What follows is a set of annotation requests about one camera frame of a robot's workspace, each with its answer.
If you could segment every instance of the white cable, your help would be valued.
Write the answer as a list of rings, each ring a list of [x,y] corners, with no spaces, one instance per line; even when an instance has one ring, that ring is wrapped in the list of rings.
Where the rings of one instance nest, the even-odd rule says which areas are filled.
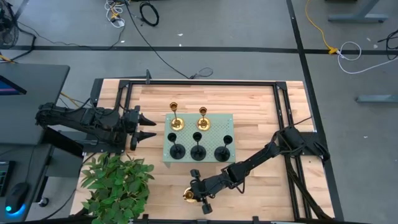
[[[359,55],[358,55],[358,57],[356,57],[356,58],[348,58],[348,57],[345,57],[345,56],[343,55],[343,47],[344,47],[344,45],[346,45],[346,44],[353,44],[353,45],[355,45],[355,46],[358,47],[358,49],[359,49]],[[380,63],[380,64],[378,64],[378,65],[369,67],[369,68],[364,69],[364,70],[362,70],[362,71],[358,71],[358,72],[347,72],[347,71],[346,71],[345,69],[343,69],[343,67],[341,66],[341,64],[340,64],[340,58],[343,58],[343,59],[349,60],[349,61],[358,60],[358,59],[361,57],[361,54],[362,54],[362,49],[361,49],[361,47],[360,47],[357,43],[355,43],[355,42],[347,41],[347,42],[343,43],[343,45],[340,47],[340,51],[339,51],[339,50],[337,51],[337,54],[338,54],[338,56],[337,56],[338,65],[340,66],[340,68],[342,69],[342,71],[344,71],[345,73],[350,74],[350,75],[363,73],[363,72],[366,72],[366,71],[368,71],[368,70],[370,70],[370,69],[376,68],[376,67],[381,66],[381,65],[385,65],[385,64],[387,64],[387,63],[393,62],[393,61],[395,61],[395,60],[398,59],[398,57],[397,57],[397,58],[395,58],[394,60],[390,60],[390,61],[387,61],[387,62],[384,62],[384,63]]]
[[[122,18],[117,19],[117,21],[115,21],[115,23],[117,23],[119,25],[116,25],[115,23],[111,22],[111,19],[109,18],[109,12],[112,12],[111,11],[112,9],[113,9],[113,11],[117,12],[118,14],[123,13],[123,9],[121,7],[124,6],[124,4],[115,4],[113,6],[111,4],[113,4],[113,2],[109,3],[108,0],[105,0],[104,8],[106,10],[106,19],[112,24],[112,26],[114,26],[116,28],[124,27],[124,25],[125,25],[124,19],[122,19]]]

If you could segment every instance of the computer mouse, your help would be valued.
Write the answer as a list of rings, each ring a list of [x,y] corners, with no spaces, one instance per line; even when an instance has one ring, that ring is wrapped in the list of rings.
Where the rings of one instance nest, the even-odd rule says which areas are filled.
[[[6,195],[6,212],[16,213],[25,202],[29,185],[25,182],[18,183],[12,187]]]

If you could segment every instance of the black desk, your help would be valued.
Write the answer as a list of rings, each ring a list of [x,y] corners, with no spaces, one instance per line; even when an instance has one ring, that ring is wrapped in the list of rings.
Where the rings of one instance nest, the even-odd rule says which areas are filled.
[[[36,202],[44,189],[46,170],[54,151],[49,144],[41,144],[43,129],[35,125],[39,105],[56,103],[69,72],[66,65],[0,64],[0,74],[27,90],[26,95],[0,96],[0,161],[15,161],[6,195],[27,172],[29,192],[25,210],[17,217],[5,212],[5,197],[0,198],[0,222],[21,222],[26,219],[32,202]],[[30,155],[32,162],[28,167]]]

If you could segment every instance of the green pegboard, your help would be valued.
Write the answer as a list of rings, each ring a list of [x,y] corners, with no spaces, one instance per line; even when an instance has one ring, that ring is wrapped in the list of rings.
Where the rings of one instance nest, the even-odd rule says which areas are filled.
[[[163,162],[219,162],[214,157],[214,151],[219,146],[224,146],[223,138],[230,135],[233,142],[227,146],[230,152],[230,157],[226,162],[235,162],[235,136],[234,123],[232,114],[207,114],[206,118],[210,120],[211,126],[207,131],[200,131],[196,123],[201,118],[200,114],[177,114],[178,118],[182,118],[185,127],[181,131],[174,131],[171,128],[170,122],[174,119],[174,114],[167,114],[165,121],[165,137],[163,144]],[[193,140],[192,135],[199,132],[202,138],[199,145],[206,149],[206,157],[201,161],[196,161],[191,157],[191,148],[197,143]],[[177,135],[176,144],[181,144],[185,148],[185,155],[181,159],[173,159],[170,155],[170,148],[173,143],[167,139],[167,135],[175,133]]]

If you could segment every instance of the computer monitor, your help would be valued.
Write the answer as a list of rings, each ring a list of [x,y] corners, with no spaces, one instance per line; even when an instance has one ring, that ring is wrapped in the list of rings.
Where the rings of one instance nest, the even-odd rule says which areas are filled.
[[[0,95],[25,95],[26,90],[0,75]]]

